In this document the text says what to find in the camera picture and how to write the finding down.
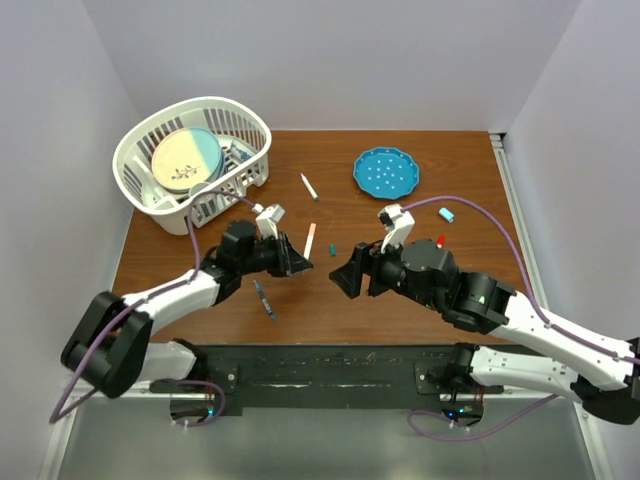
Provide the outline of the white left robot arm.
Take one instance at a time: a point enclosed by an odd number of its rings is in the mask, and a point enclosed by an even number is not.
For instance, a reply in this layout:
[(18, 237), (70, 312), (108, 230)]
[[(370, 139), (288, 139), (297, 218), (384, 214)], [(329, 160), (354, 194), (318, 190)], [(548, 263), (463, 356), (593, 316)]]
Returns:
[(182, 276), (137, 294), (96, 295), (63, 348), (61, 363), (99, 392), (117, 398), (141, 377), (150, 339), (158, 330), (223, 302), (245, 275), (266, 272), (286, 278), (312, 268), (286, 233), (267, 237), (250, 221), (234, 221), (220, 244)]

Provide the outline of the white pen with teal tip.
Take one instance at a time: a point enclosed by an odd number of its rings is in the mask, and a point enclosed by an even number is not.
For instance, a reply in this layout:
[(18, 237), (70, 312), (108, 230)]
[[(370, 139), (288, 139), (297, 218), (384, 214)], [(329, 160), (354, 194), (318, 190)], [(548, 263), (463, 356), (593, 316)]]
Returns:
[(318, 202), (320, 200), (319, 195), (317, 194), (316, 190), (312, 186), (312, 184), (309, 181), (309, 179), (307, 178), (307, 176), (304, 175), (303, 173), (300, 173), (300, 178), (301, 178), (301, 181), (304, 184), (306, 190), (309, 192), (309, 195), (311, 196), (311, 198), (315, 202)]

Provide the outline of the white pen with orange tip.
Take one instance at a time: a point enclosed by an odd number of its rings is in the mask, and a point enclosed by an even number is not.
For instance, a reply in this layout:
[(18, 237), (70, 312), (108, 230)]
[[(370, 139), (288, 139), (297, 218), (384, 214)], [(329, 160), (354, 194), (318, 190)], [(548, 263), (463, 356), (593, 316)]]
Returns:
[(311, 223), (309, 226), (309, 230), (308, 230), (308, 234), (307, 234), (307, 238), (304, 246), (304, 251), (303, 251), (303, 255), (307, 260), (311, 258), (311, 252), (313, 248), (316, 228), (317, 228), (316, 223)]

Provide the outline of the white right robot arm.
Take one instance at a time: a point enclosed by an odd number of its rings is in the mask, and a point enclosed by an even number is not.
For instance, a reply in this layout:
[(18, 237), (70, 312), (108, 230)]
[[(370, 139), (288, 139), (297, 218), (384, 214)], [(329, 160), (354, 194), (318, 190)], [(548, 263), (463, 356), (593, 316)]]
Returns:
[(518, 387), (564, 397), (613, 424), (639, 418), (639, 342), (616, 340), (533, 305), (524, 293), (492, 277), (464, 271), (451, 252), (418, 240), (406, 247), (360, 243), (330, 280), (347, 297), (393, 291), (438, 312), (454, 327), (527, 348), (525, 354), (458, 343), (429, 382), (456, 395), (482, 387)]

